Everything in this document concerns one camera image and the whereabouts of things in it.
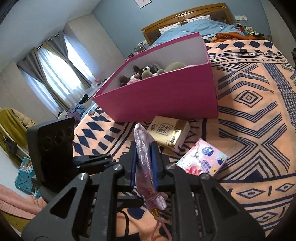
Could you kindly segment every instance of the blue wall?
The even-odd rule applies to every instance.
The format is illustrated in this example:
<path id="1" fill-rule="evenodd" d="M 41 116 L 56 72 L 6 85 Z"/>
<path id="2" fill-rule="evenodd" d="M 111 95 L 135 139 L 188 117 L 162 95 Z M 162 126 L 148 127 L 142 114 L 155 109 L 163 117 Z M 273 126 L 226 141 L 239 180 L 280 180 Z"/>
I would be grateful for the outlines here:
<path id="1" fill-rule="evenodd" d="M 127 57 L 145 40 L 141 29 L 169 15 L 190 8 L 219 3 L 219 0 L 152 0 L 139 8 L 134 0 L 102 0 L 93 14 L 105 28 L 121 53 Z M 248 26 L 264 35 L 271 34 L 260 0 L 224 0 L 234 15 L 246 15 Z"/>

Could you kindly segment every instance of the white sheer curtain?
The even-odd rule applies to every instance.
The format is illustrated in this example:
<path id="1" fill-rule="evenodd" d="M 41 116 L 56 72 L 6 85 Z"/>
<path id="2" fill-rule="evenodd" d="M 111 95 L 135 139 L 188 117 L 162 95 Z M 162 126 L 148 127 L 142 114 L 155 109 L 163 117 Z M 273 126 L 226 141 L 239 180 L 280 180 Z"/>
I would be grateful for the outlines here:
<path id="1" fill-rule="evenodd" d="M 65 41 L 71 62 L 86 78 L 94 82 L 95 77 L 66 37 Z M 74 71 L 60 57 L 44 48 L 39 49 L 37 53 L 48 83 L 70 106 L 78 103 L 85 93 L 89 94 L 95 88 L 95 85 L 92 85 L 89 89 L 84 89 Z M 23 71 L 22 74 L 43 104 L 57 116 L 61 109 L 45 86 Z"/>

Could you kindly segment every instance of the framed picture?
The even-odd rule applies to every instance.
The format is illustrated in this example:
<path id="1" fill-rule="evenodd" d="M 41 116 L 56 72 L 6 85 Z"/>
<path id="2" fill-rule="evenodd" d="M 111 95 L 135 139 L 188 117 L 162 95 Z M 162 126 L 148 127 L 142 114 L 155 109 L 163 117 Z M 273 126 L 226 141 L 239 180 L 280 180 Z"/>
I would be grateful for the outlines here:
<path id="1" fill-rule="evenodd" d="M 142 8 L 142 7 L 146 6 L 146 5 L 148 5 L 149 3 L 151 3 L 151 0 L 134 0 L 134 1 L 137 3 L 137 5 L 140 8 Z"/>

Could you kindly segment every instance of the blue blanket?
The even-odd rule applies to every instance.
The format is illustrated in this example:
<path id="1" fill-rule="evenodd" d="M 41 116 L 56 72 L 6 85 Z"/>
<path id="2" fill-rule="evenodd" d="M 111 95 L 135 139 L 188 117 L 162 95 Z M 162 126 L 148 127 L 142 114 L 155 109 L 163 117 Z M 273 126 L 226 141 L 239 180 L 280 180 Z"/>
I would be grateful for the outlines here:
<path id="1" fill-rule="evenodd" d="M 199 32 L 204 39 L 209 39 L 212 36 L 215 36 L 217 33 L 238 32 L 241 35 L 244 35 L 244 33 L 237 30 L 234 25 L 229 25 L 213 20 L 199 19 L 166 31 L 153 43 L 151 47 L 197 32 Z"/>

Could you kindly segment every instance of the pink box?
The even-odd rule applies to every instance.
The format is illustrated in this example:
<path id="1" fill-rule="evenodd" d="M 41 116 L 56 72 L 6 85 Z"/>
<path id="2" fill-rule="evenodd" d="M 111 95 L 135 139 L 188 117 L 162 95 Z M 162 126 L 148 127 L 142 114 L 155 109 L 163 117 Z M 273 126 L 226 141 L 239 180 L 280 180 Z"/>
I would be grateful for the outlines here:
<path id="1" fill-rule="evenodd" d="M 174 62 L 178 69 L 120 87 L 119 77 L 130 77 L 133 66 Z M 176 119 L 217 118 L 218 105 L 211 63 L 199 33 L 150 48 L 128 59 L 98 90 L 93 100 L 117 122 L 152 121 L 157 115 Z"/>

